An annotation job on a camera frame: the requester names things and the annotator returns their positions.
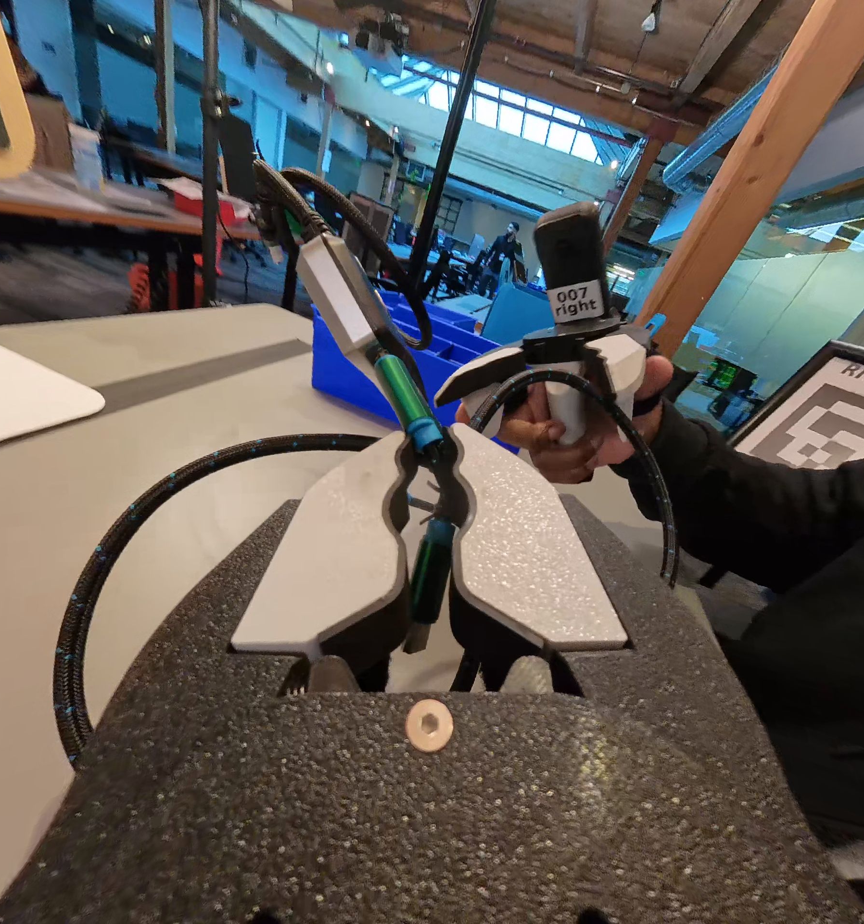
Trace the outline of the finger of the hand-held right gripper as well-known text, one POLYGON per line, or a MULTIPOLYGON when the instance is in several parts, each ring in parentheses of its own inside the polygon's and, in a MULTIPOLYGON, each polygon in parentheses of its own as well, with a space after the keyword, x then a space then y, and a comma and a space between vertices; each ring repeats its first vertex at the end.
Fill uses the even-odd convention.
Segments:
POLYGON ((649 331, 614 331, 584 344, 589 380, 629 420, 634 416, 635 395, 644 382, 651 347, 649 331))
POLYGON ((435 402, 439 408, 461 400, 456 422, 470 427, 484 437, 502 443, 546 443, 548 441, 548 395, 546 379, 531 379, 494 405, 494 413, 482 429, 473 421, 481 408, 488 408, 491 397, 503 391, 505 383, 521 376, 530 377, 534 370, 547 369, 533 364, 520 346, 504 346, 473 359, 454 372, 439 389, 435 402))

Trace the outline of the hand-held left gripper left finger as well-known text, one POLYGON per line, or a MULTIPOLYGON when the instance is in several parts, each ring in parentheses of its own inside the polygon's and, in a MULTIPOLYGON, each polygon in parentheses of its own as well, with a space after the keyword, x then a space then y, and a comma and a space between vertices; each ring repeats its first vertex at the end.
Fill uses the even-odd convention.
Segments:
POLYGON ((386 662, 411 624, 406 487, 413 446, 391 433, 340 463, 299 502, 231 637, 238 653, 386 662))

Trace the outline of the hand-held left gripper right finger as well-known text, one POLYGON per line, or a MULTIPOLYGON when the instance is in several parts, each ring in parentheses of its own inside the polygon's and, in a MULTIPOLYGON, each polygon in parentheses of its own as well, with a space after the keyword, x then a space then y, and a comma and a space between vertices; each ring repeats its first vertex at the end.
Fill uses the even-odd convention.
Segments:
POLYGON ((630 639, 557 490, 468 425, 450 429, 468 513, 452 547, 449 619, 485 676, 520 657, 623 652, 630 639))

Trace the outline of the large blue plastic bin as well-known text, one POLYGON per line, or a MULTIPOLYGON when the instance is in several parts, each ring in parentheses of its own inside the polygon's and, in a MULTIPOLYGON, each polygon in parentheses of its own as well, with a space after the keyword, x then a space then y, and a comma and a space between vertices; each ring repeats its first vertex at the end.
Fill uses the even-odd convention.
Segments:
MULTIPOLYGON (((427 350, 412 351, 429 401, 458 369, 485 352, 523 339, 546 327, 550 308, 529 291, 512 290, 498 304, 486 303, 478 313, 451 305, 426 302, 433 338, 427 350)), ((392 424, 397 418, 372 374, 361 372, 344 358, 317 308, 313 310, 311 385, 326 395, 392 424)))

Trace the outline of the silver black port switch box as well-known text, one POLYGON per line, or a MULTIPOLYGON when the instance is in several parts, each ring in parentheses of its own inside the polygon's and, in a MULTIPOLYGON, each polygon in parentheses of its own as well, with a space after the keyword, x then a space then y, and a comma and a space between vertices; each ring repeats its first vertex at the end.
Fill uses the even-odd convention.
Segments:
POLYGON ((297 270, 343 356, 372 377, 378 359, 394 355, 399 341, 359 261, 340 237, 324 232, 301 245, 297 270))

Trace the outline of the person's right forearm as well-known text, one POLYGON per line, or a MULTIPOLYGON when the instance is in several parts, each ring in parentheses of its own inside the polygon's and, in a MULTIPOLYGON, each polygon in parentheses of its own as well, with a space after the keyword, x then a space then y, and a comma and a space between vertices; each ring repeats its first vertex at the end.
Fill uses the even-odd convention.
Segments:
POLYGON ((690 555, 779 594, 820 574, 864 585, 864 458, 790 468, 739 453, 669 401, 654 419, 648 444, 690 555))

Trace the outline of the person's right hand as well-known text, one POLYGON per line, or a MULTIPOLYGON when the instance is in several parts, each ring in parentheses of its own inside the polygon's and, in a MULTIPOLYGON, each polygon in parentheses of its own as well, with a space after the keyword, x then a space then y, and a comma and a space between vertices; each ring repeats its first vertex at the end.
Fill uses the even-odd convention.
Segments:
MULTIPOLYGON (((645 378, 636 392, 642 401, 661 393, 673 377, 673 364, 664 356, 646 360, 645 378)), ((613 418, 593 400, 586 399, 586 430, 574 444, 562 445, 564 424, 552 417, 546 385, 533 384, 521 406, 505 414, 497 432, 503 443, 530 456, 532 465, 554 484, 578 484, 593 478, 598 468, 619 465, 634 455, 634 446, 621 436, 613 418)), ((656 438, 662 416, 662 403, 643 416, 633 418, 634 428, 650 445, 656 438)))

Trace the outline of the black slanted pole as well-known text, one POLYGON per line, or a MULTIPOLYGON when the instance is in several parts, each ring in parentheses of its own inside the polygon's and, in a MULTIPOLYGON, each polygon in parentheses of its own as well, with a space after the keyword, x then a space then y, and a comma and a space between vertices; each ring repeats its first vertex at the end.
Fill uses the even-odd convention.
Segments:
POLYGON ((416 286, 420 286, 425 278, 427 258, 434 236, 438 207, 449 175, 449 168, 457 141, 460 137, 467 102, 472 92, 484 46, 493 23, 495 10, 496 1, 482 1, 479 3, 472 19, 471 36, 461 65, 457 91, 449 108, 448 121, 439 147, 435 172, 426 197, 426 206, 416 233, 410 260, 410 276, 416 286))

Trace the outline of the framed marker board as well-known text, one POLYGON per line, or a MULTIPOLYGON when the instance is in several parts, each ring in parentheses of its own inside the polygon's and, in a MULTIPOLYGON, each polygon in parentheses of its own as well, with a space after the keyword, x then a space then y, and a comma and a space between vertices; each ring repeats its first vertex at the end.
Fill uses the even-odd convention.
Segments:
POLYGON ((829 341, 728 444, 790 468, 828 470, 864 459, 864 346, 829 341))

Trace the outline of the white desk lamp stand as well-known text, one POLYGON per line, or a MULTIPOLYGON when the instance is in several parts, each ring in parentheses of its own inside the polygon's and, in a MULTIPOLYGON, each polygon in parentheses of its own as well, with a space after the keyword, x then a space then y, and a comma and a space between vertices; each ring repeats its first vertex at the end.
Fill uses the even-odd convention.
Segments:
POLYGON ((105 404, 99 391, 0 346, 0 444, 89 418, 105 404))

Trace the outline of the black upright stand pole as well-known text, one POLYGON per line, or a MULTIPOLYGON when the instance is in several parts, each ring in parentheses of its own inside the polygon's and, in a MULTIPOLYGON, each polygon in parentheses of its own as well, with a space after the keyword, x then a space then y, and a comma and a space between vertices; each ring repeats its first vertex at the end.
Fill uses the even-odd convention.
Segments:
POLYGON ((218 25, 219 2, 199 1, 202 18, 203 84, 200 107, 203 119, 202 152, 202 305, 214 307, 217 302, 218 274, 218 130, 221 120, 221 88, 219 85, 218 25))

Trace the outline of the wooden edged desk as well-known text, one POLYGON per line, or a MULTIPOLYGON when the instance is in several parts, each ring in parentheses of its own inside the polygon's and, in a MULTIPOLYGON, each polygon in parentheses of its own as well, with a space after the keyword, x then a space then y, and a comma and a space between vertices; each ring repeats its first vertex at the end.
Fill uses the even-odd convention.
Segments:
POLYGON ((103 191, 50 170, 0 179, 0 244, 108 249, 147 258, 149 310, 199 304, 202 219, 165 191, 112 182, 103 191))

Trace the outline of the wooden support post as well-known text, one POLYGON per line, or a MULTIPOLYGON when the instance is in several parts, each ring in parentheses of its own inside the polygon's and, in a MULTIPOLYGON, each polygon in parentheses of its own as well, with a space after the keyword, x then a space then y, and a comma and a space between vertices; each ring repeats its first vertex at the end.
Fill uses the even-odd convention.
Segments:
POLYGON ((864 1, 817 1, 738 134, 637 319, 656 314, 667 358, 737 259, 756 225, 864 62, 864 1))

